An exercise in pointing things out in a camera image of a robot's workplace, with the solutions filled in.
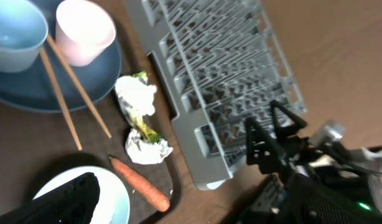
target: wooden table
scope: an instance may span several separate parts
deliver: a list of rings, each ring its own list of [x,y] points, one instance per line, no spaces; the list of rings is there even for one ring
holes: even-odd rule
[[[152,73],[151,81],[158,83],[121,0],[94,1],[114,17],[124,51],[134,55],[130,63]],[[310,126],[303,133],[332,118],[347,126],[347,147],[382,144],[382,0],[263,2],[309,110],[304,118]],[[239,198],[253,195],[262,175],[256,166],[245,167],[217,190],[198,190],[171,128],[161,86],[154,104],[183,182],[180,205],[162,223],[219,223]]]

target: blue bowl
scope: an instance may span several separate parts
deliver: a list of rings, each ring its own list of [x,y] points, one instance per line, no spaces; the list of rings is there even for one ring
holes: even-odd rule
[[[30,1],[0,0],[0,72],[28,69],[48,30],[42,12]]]

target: pink cup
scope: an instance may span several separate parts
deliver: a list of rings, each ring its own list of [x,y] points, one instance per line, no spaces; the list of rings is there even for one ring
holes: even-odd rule
[[[55,41],[68,63],[86,66],[112,44],[116,29],[99,5],[87,0],[66,0],[57,8]]]

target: wooden chopstick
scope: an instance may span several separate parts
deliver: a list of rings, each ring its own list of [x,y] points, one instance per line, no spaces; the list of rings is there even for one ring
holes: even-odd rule
[[[42,47],[40,50],[40,57],[42,58],[42,62],[44,64],[44,67],[46,68],[47,74],[49,75],[50,82],[52,83],[55,96],[57,97],[57,101],[60,105],[60,108],[62,110],[64,118],[68,124],[69,130],[71,131],[73,140],[75,140],[75,143],[76,143],[79,151],[81,151],[82,145],[80,144],[77,131],[75,130],[75,126],[73,125],[71,115],[69,114],[67,104],[65,103],[64,97],[63,97],[61,89],[60,89],[60,85],[58,84],[57,78],[55,77],[52,65],[50,64],[49,58],[47,56],[47,53],[46,53],[46,50],[44,49],[44,47]]]
[[[81,94],[83,100],[86,102],[87,106],[89,107],[89,109],[93,113],[94,117],[97,119],[97,121],[99,122],[101,127],[104,129],[106,135],[109,138],[111,138],[112,137],[111,133],[109,133],[109,130],[106,127],[106,125],[105,125],[105,123],[103,121],[103,118],[101,118],[101,116],[98,113],[97,109],[94,107],[94,104],[91,101],[90,97],[87,95],[85,89],[82,87],[82,84],[80,84],[77,76],[73,72],[71,66],[68,64],[68,62],[65,59],[65,57],[63,56],[63,54],[61,53],[60,49],[58,49],[58,47],[55,45],[55,42],[54,42],[54,40],[53,40],[53,38],[52,38],[52,36],[50,34],[47,36],[47,42],[49,43],[49,45],[53,49],[54,53],[57,55],[57,57],[60,60],[61,64],[63,65],[63,67],[67,71],[69,77],[72,79],[73,84],[75,84],[75,86],[78,89],[79,93]]]

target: green led light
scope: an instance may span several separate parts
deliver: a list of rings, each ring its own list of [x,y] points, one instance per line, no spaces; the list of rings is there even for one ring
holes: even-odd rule
[[[361,208],[364,208],[365,210],[371,210],[371,207],[365,203],[362,203],[362,202],[359,202],[358,205],[361,207]]]

